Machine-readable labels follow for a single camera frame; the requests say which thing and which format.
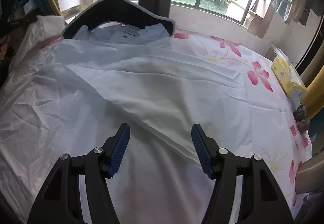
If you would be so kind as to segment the white desk lamp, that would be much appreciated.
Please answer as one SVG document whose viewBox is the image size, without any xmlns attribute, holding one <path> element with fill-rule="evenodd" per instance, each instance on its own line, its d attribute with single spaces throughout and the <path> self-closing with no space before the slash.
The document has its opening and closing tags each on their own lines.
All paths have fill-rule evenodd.
<svg viewBox="0 0 324 224">
<path fill-rule="evenodd" d="M 23 8 L 24 8 L 24 13 L 28 14 L 29 12 L 35 10 L 37 8 L 37 5 L 34 0 L 28 0 L 26 4 L 24 4 Z"/>
</svg>

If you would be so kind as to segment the white air conditioner unit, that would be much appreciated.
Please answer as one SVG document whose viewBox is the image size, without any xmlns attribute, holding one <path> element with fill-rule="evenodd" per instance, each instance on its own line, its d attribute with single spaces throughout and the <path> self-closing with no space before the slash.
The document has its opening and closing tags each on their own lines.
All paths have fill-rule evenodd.
<svg viewBox="0 0 324 224">
<path fill-rule="evenodd" d="M 273 43 L 270 43 L 268 45 L 268 48 L 264 52 L 263 56 L 265 58 L 269 59 L 270 61 L 274 61 L 276 59 L 276 57 L 280 57 L 280 58 L 286 57 L 286 55 L 282 52 L 282 50 L 279 49 L 278 46 L 276 46 Z"/>
</svg>

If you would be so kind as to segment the yellow tissue pack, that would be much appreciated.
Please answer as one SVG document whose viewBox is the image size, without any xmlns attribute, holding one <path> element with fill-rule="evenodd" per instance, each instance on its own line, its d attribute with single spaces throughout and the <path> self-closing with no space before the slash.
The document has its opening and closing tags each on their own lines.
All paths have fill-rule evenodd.
<svg viewBox="0 0 324 224">
<path fill-rule="evenodd" d="M 271 70 L 287 97 L 301 101 L 306 95 L 306 87 L 285 54 L 278 54 L 272 62 Z"/>
</svg>

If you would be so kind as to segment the white sheer large garment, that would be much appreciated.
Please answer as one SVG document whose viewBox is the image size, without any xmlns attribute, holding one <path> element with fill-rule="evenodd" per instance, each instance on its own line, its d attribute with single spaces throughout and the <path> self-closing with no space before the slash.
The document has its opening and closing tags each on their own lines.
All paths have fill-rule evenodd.
<svg viewBox="0 0 324 224">
<path fill-rule="evenodd" d="M 32 49 L 1 89 L 1 193 L 26 223 L 62 153 L 83 155 L 128 123 L 131 138 L 108 182 L 122 223 L 200 223 L 212 182 L 191 141 L 199 123 L 248 154 L 242 73 L 153 44 L 63 40 Z"/>
</svg>

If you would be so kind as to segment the small dark figurine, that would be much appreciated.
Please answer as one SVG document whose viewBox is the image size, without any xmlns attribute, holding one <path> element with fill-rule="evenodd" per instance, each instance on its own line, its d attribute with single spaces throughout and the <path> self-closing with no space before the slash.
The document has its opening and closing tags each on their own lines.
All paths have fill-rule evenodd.
<svg viewBox="0 0 324 224">
<path fill-rule="evenodd" d="M 310 127 L 310 119 L 304 103 L 301 103 L 293 112 L 296 125 L 300 133 L 306 132 Z"/>
</svg>

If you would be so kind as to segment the dark hanging garment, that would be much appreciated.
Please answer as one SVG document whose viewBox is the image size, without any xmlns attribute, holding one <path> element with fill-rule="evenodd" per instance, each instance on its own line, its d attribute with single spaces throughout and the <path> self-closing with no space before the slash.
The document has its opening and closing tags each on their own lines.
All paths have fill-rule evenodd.
<svg viewBox="0 0 324 224">
<path fill-rule="evenodd" d="M 304 6 L 304 10 L 300 16 L 299 23 L 302 25 L 306 25 L 310 11 L 313 11 L 316 16 L 323 15 L 323 0 L 306 0 L 306 4 Z"/>
</svg>

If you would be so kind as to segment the yellow curtain right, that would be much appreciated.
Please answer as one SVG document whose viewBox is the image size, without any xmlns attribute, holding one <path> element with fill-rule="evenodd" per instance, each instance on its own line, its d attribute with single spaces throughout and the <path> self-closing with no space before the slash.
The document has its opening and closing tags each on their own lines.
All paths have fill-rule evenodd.
<svg viewBox="0 0 324 224">
<path fill-rule="evenodd" d="M 323 109 L 323 61 L 310 64 L 302 73 L 302 80 L 307 90 L 302 102 L 312 119 Z"/>
</svg>

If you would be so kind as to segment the floral pink bed sheet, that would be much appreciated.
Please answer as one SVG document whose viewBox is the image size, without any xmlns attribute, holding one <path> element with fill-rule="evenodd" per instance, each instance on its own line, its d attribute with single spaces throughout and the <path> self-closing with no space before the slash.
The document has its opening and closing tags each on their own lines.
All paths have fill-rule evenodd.
<svg viewBox="0 0 324 224">
<path fill-rule="evenodd" d="M 177 29 L 160 40 L 112 40 L 115 27 L 49 49 L 43 71 L 60 99 L 67 98 L 71 130 L 63 150 L 80 154 L 122 122 L 131 128 L 126 157 L 112 183 L 118 212 L 139 221 L 197 223 L 212 183 L 203 174 L 190 131 L 201 124 L 209 137 L 236 155 L 260 154 L 286 198 L 292 216 L 302 207 L 295 192 L 300 165 L 311 157 L 290 100 L 271 62 L 239 44 Z"/>
</svg>

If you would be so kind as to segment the black clothes hanger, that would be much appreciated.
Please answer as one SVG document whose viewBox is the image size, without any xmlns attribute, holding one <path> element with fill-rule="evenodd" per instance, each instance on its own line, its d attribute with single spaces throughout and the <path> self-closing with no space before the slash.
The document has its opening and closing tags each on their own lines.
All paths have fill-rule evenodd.
<svg viewBox="0 0 324 224">
<path fill-rule="evenodd" d="M 132 25 L 139 29 L 162 24 L 170 36 L 174 34 L 176 28 L 173 19 L 156 15 L 130 0 L 98 0 L 83 10 L 65 27 L 62 31 L 62 37 L 70 40 L 84 25 L 92 30 L 109 22 Z"/>
</svg>

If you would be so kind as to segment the stainless steel thermos cup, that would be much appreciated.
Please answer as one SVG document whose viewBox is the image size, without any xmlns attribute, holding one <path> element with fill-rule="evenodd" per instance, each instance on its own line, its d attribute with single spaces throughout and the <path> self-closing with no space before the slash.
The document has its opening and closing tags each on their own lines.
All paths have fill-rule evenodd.
<svg viewBox="0 0 324 224">
<path fill-rule="evenodd" d="M 323 151 L 301 165 L 296 173 L 296 194 L 309 193 L 323 189 L 324 159 Z"/>
</svg>

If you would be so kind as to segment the cardboard box on balcony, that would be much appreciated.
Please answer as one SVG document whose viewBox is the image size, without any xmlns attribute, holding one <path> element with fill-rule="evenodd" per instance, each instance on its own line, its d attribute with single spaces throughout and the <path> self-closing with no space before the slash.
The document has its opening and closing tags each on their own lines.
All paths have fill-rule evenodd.
<svg viewBox="0 0 324 224">
<path fill-rule="evenodd" d="M 269 25 L 269 19 L 260 17 L 252 10 L 248 11 L 248 14 L 243 23 L 243 26 L 249 33 L 257 36 L 260 39 L 264 38 Z"/>
</svg>

